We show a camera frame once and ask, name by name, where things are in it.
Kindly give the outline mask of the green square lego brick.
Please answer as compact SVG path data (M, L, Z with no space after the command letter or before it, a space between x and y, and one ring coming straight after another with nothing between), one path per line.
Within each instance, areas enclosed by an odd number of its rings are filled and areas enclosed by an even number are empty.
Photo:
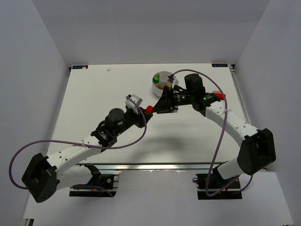
M154 76L153 77L153 84L158 84L160 83L160 77L159 76Z

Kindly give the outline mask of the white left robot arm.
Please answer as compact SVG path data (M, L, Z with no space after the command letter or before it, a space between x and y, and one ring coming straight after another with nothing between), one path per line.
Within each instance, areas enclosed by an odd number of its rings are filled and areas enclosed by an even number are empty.
M128 105L125 111L120 108L110 110L80 143L70 142L67 149L50 155L34 155L22 176L25 188L37 203L46 201L65 187L99 188L100 171L91 163L79 163L105 150L115 149L118 136L132 126L144 129L152 116L152 106L143 109Z

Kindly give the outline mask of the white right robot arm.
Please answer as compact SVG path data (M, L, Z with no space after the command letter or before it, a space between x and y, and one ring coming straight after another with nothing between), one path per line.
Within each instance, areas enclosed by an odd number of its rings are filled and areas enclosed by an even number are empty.
M222 163L211 171L210 181L224 187L241 174L252 176L276 160L273 134L269 129L258 129L228 110L225 99L208 93L197 73L184 77L185 88L177 85L164 87L153 113L172 113L177 107L192 108L219 125L238 144L237 158Z

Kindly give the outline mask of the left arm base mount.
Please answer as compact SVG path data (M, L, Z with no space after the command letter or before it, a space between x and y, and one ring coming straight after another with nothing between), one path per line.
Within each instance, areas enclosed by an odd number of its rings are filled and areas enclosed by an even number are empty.
M70 197L110 197L116 195L119 177L117 174L102 173L95 165L87 163L79 165L83 170L88 170L89 181L85 184L73 185Z

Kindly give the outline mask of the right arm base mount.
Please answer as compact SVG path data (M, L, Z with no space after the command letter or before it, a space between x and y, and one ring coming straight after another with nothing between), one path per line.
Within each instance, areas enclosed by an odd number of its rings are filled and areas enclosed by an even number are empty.
M226 186L233 178L226 179L226 180L220 180L216 176L213 176L213 173L211 173L210 180L209 180L209 186L208 186L208 192L214 193L218 191L219 189ZM226 188L224 188L222 191L220 191L215 196L208 196L206 194L206 179L207 179L207 173L202 174L196 174L195 177L192 179L192 182L196 184L197 186L197 194L199 200L240 200L242 199L242 192L240 191L241 185L238 178L235 178L236 180Z

